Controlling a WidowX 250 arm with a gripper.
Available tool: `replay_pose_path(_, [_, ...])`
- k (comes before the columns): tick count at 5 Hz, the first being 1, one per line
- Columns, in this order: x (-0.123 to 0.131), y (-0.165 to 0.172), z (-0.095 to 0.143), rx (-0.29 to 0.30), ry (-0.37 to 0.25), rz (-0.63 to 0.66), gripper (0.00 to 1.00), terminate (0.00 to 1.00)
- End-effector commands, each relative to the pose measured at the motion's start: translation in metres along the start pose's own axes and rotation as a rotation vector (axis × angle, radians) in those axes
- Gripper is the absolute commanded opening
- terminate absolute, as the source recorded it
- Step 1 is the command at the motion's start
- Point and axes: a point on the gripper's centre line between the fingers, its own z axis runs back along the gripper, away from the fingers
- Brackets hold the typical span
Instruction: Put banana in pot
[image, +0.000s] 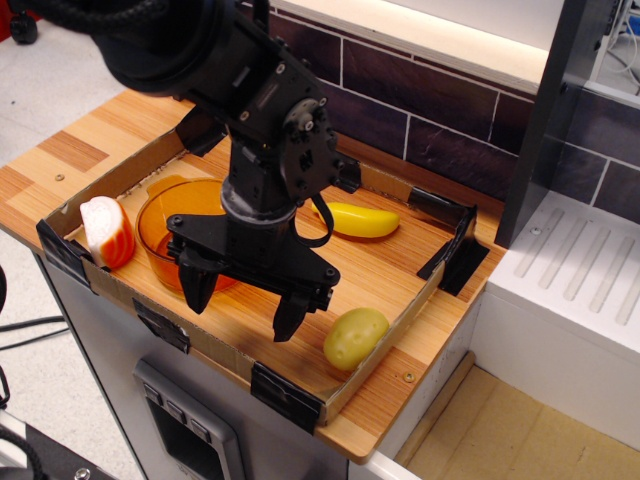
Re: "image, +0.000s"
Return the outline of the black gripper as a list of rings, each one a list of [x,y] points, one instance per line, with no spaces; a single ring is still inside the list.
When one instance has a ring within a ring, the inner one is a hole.
[[[334,221],[326,204],[314,205],[327,227],[317,239],[299,236],[295,211],[274,224],[247,224],[230,214],[171,216],[169,252],[189,308],[201,314],[224,275],[281,297],[274,341],[289,341],[308,311],[328,308],[340,280],[337,268],[315,252],[331,238]]]

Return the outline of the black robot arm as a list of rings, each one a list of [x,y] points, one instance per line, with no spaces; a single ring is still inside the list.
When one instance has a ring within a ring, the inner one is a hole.
[[[235,1],[21,1],[65,29],[89,35],[124,86],[193,103],[180,138],[196,155],[229,138],[220,216],[168,219],[168,249],[189,307],[201,312],[227,276],[276,293],[274,338],[289,340],[305,316],[326,309],[339,271],[322,239],[296,230],[306,202],[324,218],[322,192],[344,167],[326,96],[308,65],[269,34],[269,5],[252,15]]]

